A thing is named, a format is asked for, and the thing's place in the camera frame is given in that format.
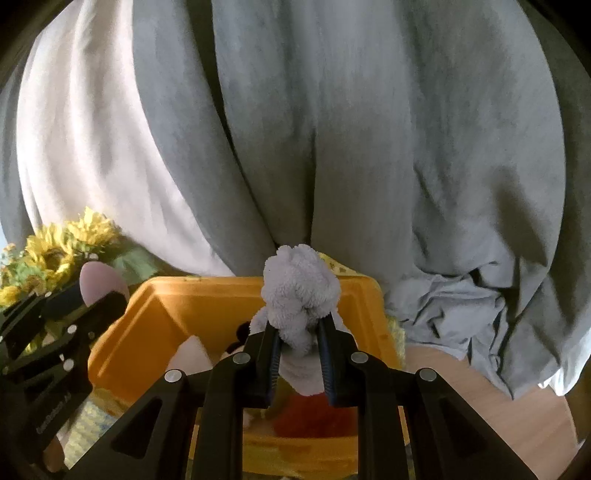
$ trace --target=black object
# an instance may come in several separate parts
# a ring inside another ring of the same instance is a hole
[[[105,302],[115,301],[106,297]],[[66,381],[63,365],[47,348],[29,362],[16,365],[5,375],[8,383],[30,377],[30,364],[45,365],[63,400],[57,413],[47,414],[45,431],[29,448],[26,434],[12,428],[13,449],[4,444],[4,456],[18,465],[39,461],[39,452],[88,393],[80,359],[87,346],[72,350],[76,332],[65,336],[55,352],[76,351],[80,371]],[[353,337],[335,329],[329,315],[319,322],[320,358],[325,391],[336,407],[357,406],[359,417],[359,479],[408,479],[407,459],[398,406],[403,407],[410,431],[417,480],[534,480],[535,475],[464,400],[429,368],[416,374],[389,369],[379,359],[357,350]],[[237,480],[242,476],[242,409],[271,404],[280,360],[277,330],[267,324],[264,332],[251,335],[243,352],[219,362],[211,371],[186,376],[169,370],[119,419],[65,475],[67,480],[168,480],[186,474],[189,445],[197,409],[203,407],[191,480]],[[18,397],[14,389],[6,397]],[[64,392],[75,391],[67,401]],[[32,409],[8,405],[17,426],[30,425]],[[44,478],[30,476],[22,478]]]
[[[251,332],[251,323],[244,322],[241,323],[240,326],[236,329],[236,338],[238,341],[232,342],[228,348],[226,348],[226,353],[232,353],[237,348],[240,348],[244,344],[246,344],[246,340],[248,339],[248,335]]]
[[[70,305],[72,310],[81,306]],[[0,465],[6,464],[6,472],[27,479],[49,475],[39,467],[43,450],[92,390],[89,345],[125,313],[126,305],[123,295],[109,293],[84,309],[62,337],[26,356],[20,354],[52,312],[51,296],[29,297],[5,312],[0,327]]]

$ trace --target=orange object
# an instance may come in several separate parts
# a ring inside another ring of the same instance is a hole
[[[357,435],[355,408],[334,408],[324,393],[304,397],[294,394],[273,420],[279,437],[330,438]]]
[[[399,368],[382,293],[368,277],[339,277],[339,313],[360,350]],[[99,338],[89,378],[126,404],[164,373],[178,346],[199,337],[213,361],[235,340],[236,328],[264,305],[262,278],[160,277],[131,297],[125,315]],[[243,469],[262,475],[332,480],[357,470],[357,437],[285,438],[245,432]]]

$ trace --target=pink object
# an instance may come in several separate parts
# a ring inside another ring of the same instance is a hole
[[[89,307],[112,291],[129,300],[129,289],[117,270],[102,262],[87,262],[80,270],[80,294]]]

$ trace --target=plush toy ear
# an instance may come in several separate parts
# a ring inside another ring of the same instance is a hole
[[[232,342],[228,348],[226,348],[226,353],[230,354],[237,348],[244,346],[246,343],[246,339],[251,332],[251,323],[244,322],[236,329],[236,338],[238,339],[237,342]]]
[[[236,329],[236,338],[238,338],[238,342],[240,342],[241,345],[244,345],[246,343],[246,339],[248,338],[248,335],[250,335],[250,332],[250,322],[244,322]]]

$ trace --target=crumpled gray cloth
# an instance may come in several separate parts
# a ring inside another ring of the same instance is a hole
[[[158,149],[225,263],[260,275],[270,244],[309,242],[375,277],[409,341],[468,355],[514,397],[553,375],[591,326],[569,296],[589,301],[582,276],[553,275],[565,185],[589,175],[566,183],[553,79],[519,4],[187,4],[135,3],[134,63]]]

